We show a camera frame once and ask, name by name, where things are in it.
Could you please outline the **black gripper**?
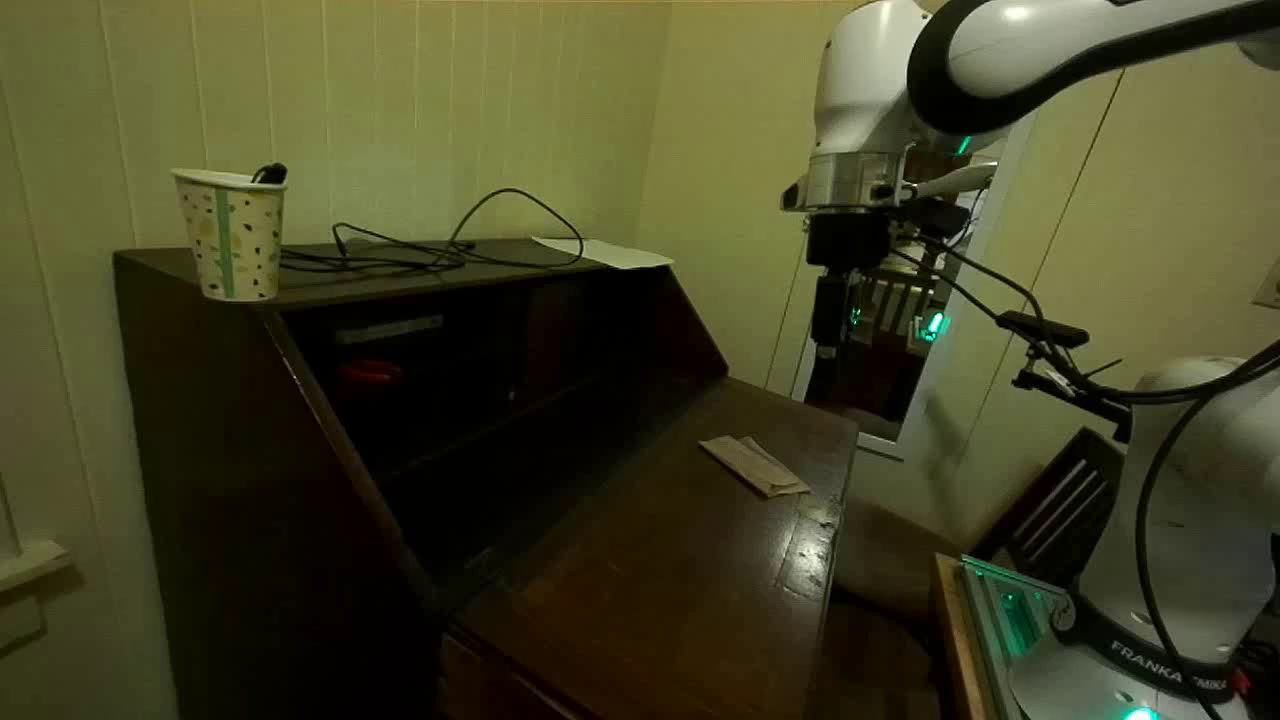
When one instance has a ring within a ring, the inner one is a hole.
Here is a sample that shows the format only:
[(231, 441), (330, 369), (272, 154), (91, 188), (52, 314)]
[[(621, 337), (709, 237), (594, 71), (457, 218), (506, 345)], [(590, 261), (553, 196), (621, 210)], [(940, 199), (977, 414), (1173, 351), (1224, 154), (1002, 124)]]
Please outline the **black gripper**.
[(850, 280), (876, 271), (890, 255), (883, 213), (843, 213), (808, 220), (808, 261), (819, 270), (812, 304), (812, 342), (833, 358), (843, 342)]

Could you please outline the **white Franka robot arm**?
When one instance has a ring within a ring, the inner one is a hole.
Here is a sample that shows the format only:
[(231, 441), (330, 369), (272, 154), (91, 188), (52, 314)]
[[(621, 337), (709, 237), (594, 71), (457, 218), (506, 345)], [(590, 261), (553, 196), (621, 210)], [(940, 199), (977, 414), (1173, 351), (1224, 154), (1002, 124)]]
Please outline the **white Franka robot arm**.
[[(917, 154), (966, 158), (1080, 82), (1205, 44), (1271, 65), (1275, 32), (1280, 0), (864, 0), (819, 48), (786, 210), (839, 287), (926, 206)], [(1234, 654), (1275, 589), (1275, 358), (1175, 362), (1112, 401), (1133, 423), (1118, 509), (1009, 694), (1027, 720), (1249, 720)]]

